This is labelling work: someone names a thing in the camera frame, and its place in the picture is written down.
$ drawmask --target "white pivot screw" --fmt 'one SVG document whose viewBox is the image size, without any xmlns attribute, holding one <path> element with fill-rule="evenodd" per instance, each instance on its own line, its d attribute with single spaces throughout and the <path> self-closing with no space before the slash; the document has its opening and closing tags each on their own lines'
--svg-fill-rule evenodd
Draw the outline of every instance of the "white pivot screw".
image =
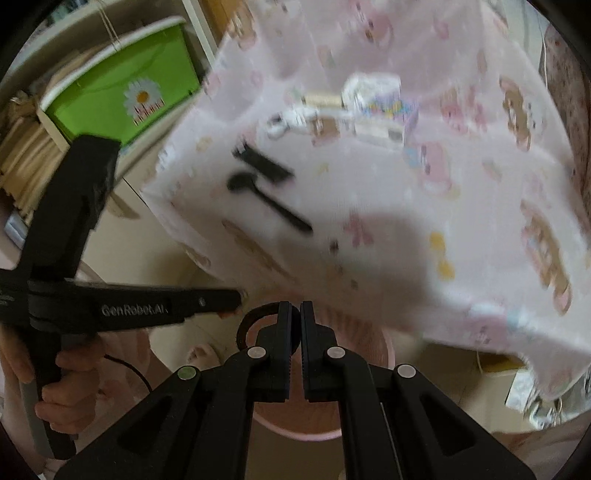
<svg viewBox="0 0 591 480">
<path fill-rule="evenodd" d="M 326 354 L 331 358 L 343 358 L 345 356 L 345 349 L 339 346 L 332 346 L 326 351 Z"/>
<path fill-rule="evenodd" d="M 261 346 L 253 346 L 248 349 L 248 356 L 250 358 L 263 358 L 267 354 L 267 351 Z"/>
<path fill-rule="evenodd" d="M 417 370 L 412 365 L 400 365 L 396 371 L 402 378 L 412 378 L 417 374 Z"/>
<path fill-rule="evenodd" d="M 177 375 L 181 380 L 191 380 L 197 375 L 197 370 L 194 367 L 187 365 L 186 367 L 179 369 Z"/>
</svg>

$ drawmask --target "black comb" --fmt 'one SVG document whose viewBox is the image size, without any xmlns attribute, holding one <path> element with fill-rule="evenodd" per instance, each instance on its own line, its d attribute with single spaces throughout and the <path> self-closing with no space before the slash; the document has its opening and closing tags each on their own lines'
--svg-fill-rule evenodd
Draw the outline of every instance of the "black comb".
<svg viewBox="0 0 591 480">
<path fill-rule="evenodd" d="M 295 177 L 293 171 L 266 157 L 246 142 L 242 142 L 241 146 L 236 147 L 232 155 L 237 160 L 242 160 L 250 165 L 271 183 L 277 184 Z"/>
</svg>

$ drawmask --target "pink tablecloth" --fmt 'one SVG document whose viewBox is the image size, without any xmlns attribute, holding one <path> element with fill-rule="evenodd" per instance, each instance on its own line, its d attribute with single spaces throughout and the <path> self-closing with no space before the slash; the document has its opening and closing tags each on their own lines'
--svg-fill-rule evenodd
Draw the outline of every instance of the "pink tablecloth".
<svg viewBox="0 0 591 480">
<path fill-rule="evenodd" d="M 512 352 L 544 397 L 567 390 L 591 364 L 589 222 L 560 115 L 502 21 L 473 0 L 252 0 L 230 33 L 144 190 L 170 235 L 227 283 Z M 266 134 L 355 72 L 398 74 L 420 102 L 403 151 Z M 228 191 L 242 141 L 295 172 L 257 185 L 313 235 Z"/>
</svg>

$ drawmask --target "green storage box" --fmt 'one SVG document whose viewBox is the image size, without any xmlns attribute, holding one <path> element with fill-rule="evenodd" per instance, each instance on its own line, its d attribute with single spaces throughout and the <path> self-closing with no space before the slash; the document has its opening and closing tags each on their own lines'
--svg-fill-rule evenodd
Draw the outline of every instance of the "green storage box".
<svg viewBox="0 0 591 480">
<path fill-rule="evenodd" d="M 51 88 L 41 109 L 68 141 L 81 134 L 135 137 L 199 89 L 182 17 L 136 30 Z"/>
</svg>

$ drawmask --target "finger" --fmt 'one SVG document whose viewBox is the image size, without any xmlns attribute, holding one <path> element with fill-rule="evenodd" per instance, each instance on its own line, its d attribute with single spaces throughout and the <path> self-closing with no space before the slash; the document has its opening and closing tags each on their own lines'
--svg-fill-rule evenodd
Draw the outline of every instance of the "finger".
<svg viewBox="0 0 591 480">
<path fill-rule="evenodd" d="M 74 372 L 88 372 L 98 367 L 105 353 L 103 339 L 97 335 L 84 345 L 58 353 L 56 365 Z"/>
<path fill-rule="evenodd" d="M 19 381 L 31 383 L 35 379 L 29 351 L 15 329 L 0 325 L 0 349 Z"/>
<path fill-rule="evenodd" d="M 58 383 L 43 387 L 43 401 L 73 407 L 78 402 L 99 391 L 99 372 L 70 372 Z"/>
<path fill-rule="evenodd" d="M 49 426 L 52 430 L 58 433 L 65 433 L 67 435 L 77 435 L 82 433 L 95 419 L 95 415 L 85 417 L 81 420 L 74 421 L 67 425 L 61 425 L 58 423 L 50 423 Z"/>
<path fill-rule="evenodd" d="M 49 423 L 67 425 L 85 419 L 95 413 L 96 396 L 84 398 L 73 407 L 65 407 L 54 403 L 39 402 L 35 405 L 35 414 Z"/>
</svg>

